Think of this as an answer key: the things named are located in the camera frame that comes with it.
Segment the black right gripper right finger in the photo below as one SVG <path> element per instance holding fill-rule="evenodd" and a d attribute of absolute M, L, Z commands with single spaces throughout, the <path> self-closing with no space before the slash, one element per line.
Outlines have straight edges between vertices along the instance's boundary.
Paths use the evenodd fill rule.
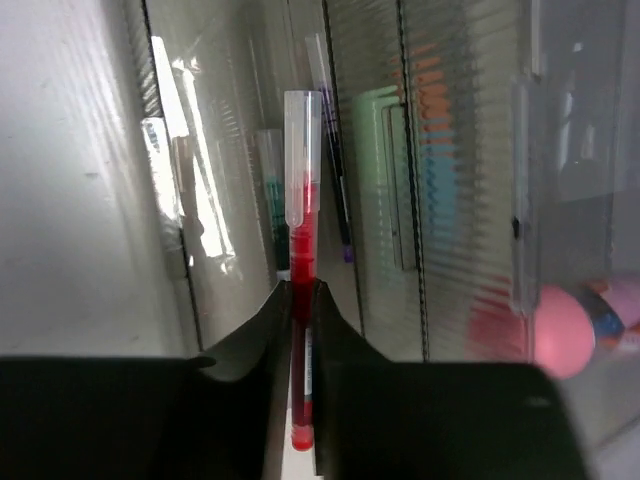
<path fill-rule="evenodd" d="M 327 479 L 588 479 L 551 379 L 522 363 L 394 362 L 314 288 L 315 469 Z"/>

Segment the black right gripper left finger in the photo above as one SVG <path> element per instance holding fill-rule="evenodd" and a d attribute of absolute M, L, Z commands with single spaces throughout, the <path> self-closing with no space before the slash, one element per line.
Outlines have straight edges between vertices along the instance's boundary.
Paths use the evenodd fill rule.
<path fill-rule="evenodd" d="M 1 360 L 5 479 L 277 479 L 292 292 L 189 358 Z"/>

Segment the green capped highlighter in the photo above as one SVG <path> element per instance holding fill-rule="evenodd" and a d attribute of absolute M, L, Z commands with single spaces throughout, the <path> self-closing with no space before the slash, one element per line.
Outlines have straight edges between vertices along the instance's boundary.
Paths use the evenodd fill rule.
<path fill-rule="evenodd" d="M 355 96 L 352 125 L 364 243 L 378 260 L 412 271 L 416 259 L 407 199 L 404 105 L 398 87 Z"/>

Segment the pink glue stick tube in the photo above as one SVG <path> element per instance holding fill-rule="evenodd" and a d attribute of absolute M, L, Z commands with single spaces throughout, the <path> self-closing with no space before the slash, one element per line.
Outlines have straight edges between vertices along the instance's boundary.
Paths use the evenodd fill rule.
<path fill-rule="evenodd" d="M 580 373 L 602 348 L 639 353 L 639 276 L 618 274 L 580 285 L 541 288 L 533 314 L 533 359 L 561 379 Z"/>

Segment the blue capped highlighter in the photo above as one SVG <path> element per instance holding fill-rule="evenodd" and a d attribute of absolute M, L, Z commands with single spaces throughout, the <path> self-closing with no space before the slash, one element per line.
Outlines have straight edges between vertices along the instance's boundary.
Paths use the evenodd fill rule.
<path fill-rule="evenodd" d="M 430 235 L 451 241 L 456 236 L 457 194 L 455 162 L 449 156 L 424 159 L 423 193 Z"/>

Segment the green clear pen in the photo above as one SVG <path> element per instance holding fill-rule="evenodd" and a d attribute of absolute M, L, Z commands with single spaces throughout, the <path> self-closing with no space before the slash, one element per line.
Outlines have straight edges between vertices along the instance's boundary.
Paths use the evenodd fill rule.
<path fill-rule="evenodd" d="M 280 129 L 256 132 L 278 280 L 290 279 L 289 230 L 285 220 L 284 149 Z"/>

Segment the red clear pen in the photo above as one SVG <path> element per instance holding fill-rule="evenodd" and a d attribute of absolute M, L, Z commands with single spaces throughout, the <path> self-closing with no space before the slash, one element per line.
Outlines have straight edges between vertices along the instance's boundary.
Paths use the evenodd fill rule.
<path fill-rule="evenodd" d="M 291 443 L 308 451 L 312 426 L 312 306 L 320 209 L 322 97 L 318 91 L 284 94 L 285 221 L 292 284 Z"/>

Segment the purple pen refill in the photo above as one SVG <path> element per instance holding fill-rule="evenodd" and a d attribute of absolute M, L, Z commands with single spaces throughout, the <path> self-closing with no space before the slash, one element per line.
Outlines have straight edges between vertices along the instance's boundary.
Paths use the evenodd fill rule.
<path fill-rule="evenodd" d="M 324 132 L 328 148 L 328 160 L 331 168 L 334 201 L 338 212 L 343 259 L 346 263 L 352 263 L 353 248 L 344 183 L 343 152 L 339 133 L 338 115 L 333 95 L 326 35 L 324 33 L 310 34 L 305 38 L 305 43 L 313 86 L 314 89 L 322 95 Z"/>

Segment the orange capped highlighter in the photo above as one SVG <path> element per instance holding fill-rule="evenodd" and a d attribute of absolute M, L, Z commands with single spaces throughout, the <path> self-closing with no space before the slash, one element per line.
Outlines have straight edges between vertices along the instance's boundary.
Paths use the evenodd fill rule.
<path fill-rule="evenodd" d="M 411 48 L 410 54 L 415 55 L 415 58 L 410 61 L 414 76 L 409 85 L 414 87 L 414 123 L 419 146 L 450 150 L 454 136 L 451 126 L 452 102 L 441 67 L 442 54 L 437 52 L 438 47 L 436 42 L 424 42 Z"/>

